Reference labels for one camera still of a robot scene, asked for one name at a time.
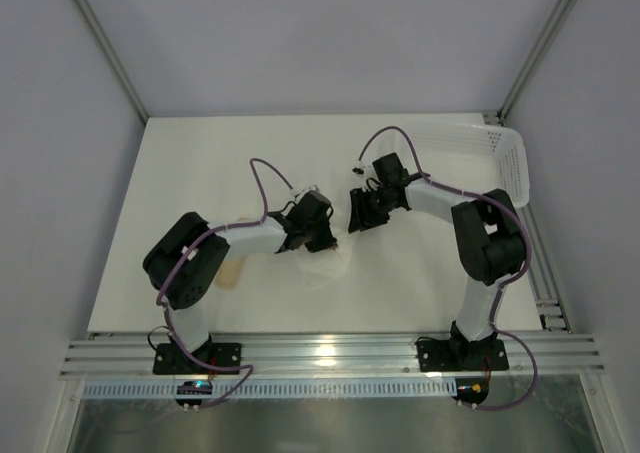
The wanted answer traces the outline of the white paper napkin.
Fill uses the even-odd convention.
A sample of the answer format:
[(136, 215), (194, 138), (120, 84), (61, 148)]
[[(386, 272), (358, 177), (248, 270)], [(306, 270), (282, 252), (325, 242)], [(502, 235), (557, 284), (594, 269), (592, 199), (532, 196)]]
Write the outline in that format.
[(338, 250), (327, 249), (310, 253), (306, 249), (295, 252), (297, 267), (305, 285), (311, 289), (321, 288), (343, 276), (350, 264), (354, 238), (339, 230), (335, 237)]

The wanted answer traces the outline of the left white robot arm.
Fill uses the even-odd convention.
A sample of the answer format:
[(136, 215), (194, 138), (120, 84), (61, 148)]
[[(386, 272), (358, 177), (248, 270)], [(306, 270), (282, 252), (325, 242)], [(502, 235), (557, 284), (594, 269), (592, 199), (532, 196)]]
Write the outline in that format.
[(226, 261), (301, 247), (310, 253), (336, 247), (332, 215), (330, 200), (317, 191), (255, 221), (212, 226), (195, 212), (184, 214), (143, 260), (169, 335), (157, 348), (154, 372), (239, 372), (237, 360), (220, 358), (200, 301)]

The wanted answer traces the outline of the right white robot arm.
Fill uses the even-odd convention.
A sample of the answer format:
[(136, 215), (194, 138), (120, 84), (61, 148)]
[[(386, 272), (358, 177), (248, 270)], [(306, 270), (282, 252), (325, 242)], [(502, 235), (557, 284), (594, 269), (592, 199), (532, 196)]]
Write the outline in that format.
[(351, 233), (390, 220), (397, 209), (419, 211), (452, 225), (458, 257), (467, 275), (463, 304), (446, 339), (416, 339), (423, 373), (506, 371), (509, 362), (496, 328), (504, 289), (519, 279), (530, 260), (530, 247), (508, 193), (484, 195), (439, 184), (411, 174), (395, 153), (373, 163), (374, 177), (349, 193)]

